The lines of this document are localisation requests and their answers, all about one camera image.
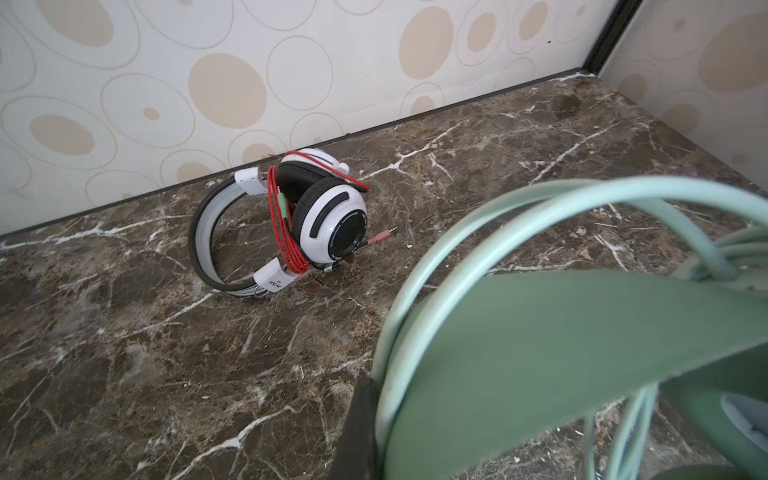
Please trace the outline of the white black headphones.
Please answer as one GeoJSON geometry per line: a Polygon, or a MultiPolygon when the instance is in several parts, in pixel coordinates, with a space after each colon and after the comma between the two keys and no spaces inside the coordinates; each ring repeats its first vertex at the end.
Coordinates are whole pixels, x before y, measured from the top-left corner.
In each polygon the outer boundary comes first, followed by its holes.
{"type": "Polygon", "coordinates": [[[235,297],[277,293],[311,268],[332,270],[359,248],[391,234],[368,238],[364,195],[370,187],[350,176],[347,164],[316,148],[288,151],[262,172],[238,170],[198,206],[188,233],[191,265],[209,287],[235,297]],[[214,266],[212,241],[223,214],[238,200],[263,196],[280,256],[249,278],[225,282],[214,266]]]}

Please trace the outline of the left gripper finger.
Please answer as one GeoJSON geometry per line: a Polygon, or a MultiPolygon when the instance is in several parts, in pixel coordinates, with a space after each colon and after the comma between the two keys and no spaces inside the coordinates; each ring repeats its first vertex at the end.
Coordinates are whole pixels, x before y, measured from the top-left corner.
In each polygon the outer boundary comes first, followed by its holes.
{"type": "Polygon", "coordinates": [[[378,479],[375,414],[376,383],[361,376],[356,384],[341,438],[341,478],[378,479]]]}

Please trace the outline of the mint green headphones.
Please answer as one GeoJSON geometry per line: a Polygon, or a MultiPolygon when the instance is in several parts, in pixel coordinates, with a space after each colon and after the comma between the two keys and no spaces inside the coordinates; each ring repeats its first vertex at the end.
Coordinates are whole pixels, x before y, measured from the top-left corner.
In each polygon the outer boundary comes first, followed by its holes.
{"type": "Polygon", "coordinates": [[[767,201],[712,181],[629,177],[527,186],[465,216],[422,257],[385,320],[371,371],[382,479],[444,479],[628,399],[604,470],[638,476],[666,396],[729,461],[678,478],[767,475],[767,201]],[[629,204],[691,256],[668,276],[615,270],[493,275],[549,227],[629,204]]]}

